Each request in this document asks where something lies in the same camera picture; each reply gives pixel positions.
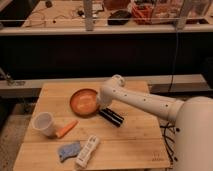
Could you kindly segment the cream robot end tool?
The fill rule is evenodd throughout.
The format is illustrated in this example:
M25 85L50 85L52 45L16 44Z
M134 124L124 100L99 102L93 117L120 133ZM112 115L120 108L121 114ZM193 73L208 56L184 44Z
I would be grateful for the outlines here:
M105 109L110 105L110 101L99 101L100 109Z

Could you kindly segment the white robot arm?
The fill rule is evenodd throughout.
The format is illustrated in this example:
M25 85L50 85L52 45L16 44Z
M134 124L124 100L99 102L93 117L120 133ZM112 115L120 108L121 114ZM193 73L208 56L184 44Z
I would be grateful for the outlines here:
M120 75L106 80L97 95L100 107L118 100L174 123L173 171L213 171L213 99L199 96L182 101L132 91L124 85Z

